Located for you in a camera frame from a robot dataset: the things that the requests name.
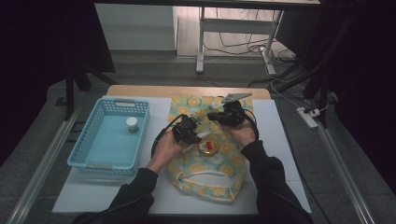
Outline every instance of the yellow patterned cloth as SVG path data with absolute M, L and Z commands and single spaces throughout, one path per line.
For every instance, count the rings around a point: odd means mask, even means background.
M 222 111 L 221 97 L 178 95 L 172 98 L 168 120 L 171 122 L 180 114 L 195 117 L 198 122 L 197 133 L 211 132 L 203 142 L 217 142 L 219 150 L 212 157 L 203 156 L 199 144 L 190 150 L 180 153 L 169 162 L 167 171 L 172 183 L 183 190 L 193 191 L 203 197 L 232 202 L 245 180 L 245 157 L 230 135 L 225 133 L 216 121 L 205 115 L 208 112 Z M 252 111 L 251 98 L 240 100 L 244 109 Z M 229 184 L 201 183 L 191 178 L 195 175 L 216 175 L 229 178 Z

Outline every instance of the blue plastic basket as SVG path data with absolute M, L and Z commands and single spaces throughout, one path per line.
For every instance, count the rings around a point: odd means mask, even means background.
M 129 117 L 137 118 L 137 133 L 129 132 Z M 135 175 L 148 124 L 148 101 L 99 99 L 67 164 L 84 173 Z

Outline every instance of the white mat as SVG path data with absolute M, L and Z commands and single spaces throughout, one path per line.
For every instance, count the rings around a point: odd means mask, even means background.
M 167 117 L 172 99 L 151 97 L 135 99 L 148 100 L 150 105 L 148 132 L 139 162 L 139 167 L 145 167 L 149 162 L 151 146 L 155 137 L 168 124 Z M 253 100 L 253 108 L 258 122 L 260 139 L 264 142 L 267 154 L 282 160 L 288 185 L 296 194 L 303 208 L 307 212 L 311 212 L 274 101 Z M 249 172 L 247 173 L 247 178 L 236 199 L 232 203 L 219 203 L 177 189 L 170 182 L 166 169 L 163 169 L 158 178 L 157 188 L 152 194 L 155 202 L 149 212 L 168 215 L 257 214 L 257 190 Z M 115 177 L 111 180 L 91 179 L 76 168 L 72 168 L 52 212 L 75 215 L 82 212 L 102 211 L 108 208 L 120 186 L 130 183 L 132 180 L 131 177 Z

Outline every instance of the white power outlet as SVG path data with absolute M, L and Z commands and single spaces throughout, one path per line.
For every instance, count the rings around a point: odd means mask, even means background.
M 308 125 L 308 127 L 310 129 L 315 129 L 318 127 L 318 124 L 316 121 L 314 121 L 314 119 L 311 118 L 311 116 L 309 115 L 309 113 L 304 113 L 305 108 L 303 107 L 299 107 L 297 108 L 297 112 L 299 113 L 299 115 L 303 118 L 303 120 L 305 121 L 305 123 Z

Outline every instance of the person's right hand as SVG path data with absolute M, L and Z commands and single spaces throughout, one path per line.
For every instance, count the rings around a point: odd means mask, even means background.
M 245 147 L 256 140 L 256 135 L 247 119 L 236 127 L 221 125 L 221 128 L 226 133 L 229 133 L 233 140 L 235 140 L 241 147 Z

